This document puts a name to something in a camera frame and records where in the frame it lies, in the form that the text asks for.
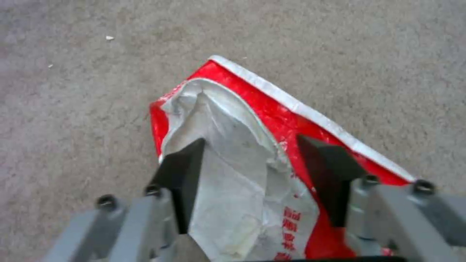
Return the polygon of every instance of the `red and white bag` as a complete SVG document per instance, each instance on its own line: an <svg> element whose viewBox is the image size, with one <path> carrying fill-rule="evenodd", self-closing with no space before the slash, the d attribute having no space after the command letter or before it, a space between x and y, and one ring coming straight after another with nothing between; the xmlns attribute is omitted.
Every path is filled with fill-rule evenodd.
<svg viewBox="0 0 466 262"><path fill-rule="evenodd" d="M354 255L319 203L297 134L344 147L382 183L413 181L332 120L220 56L150 110L159 161L206 139L189 234L211 261Z"/></svg>

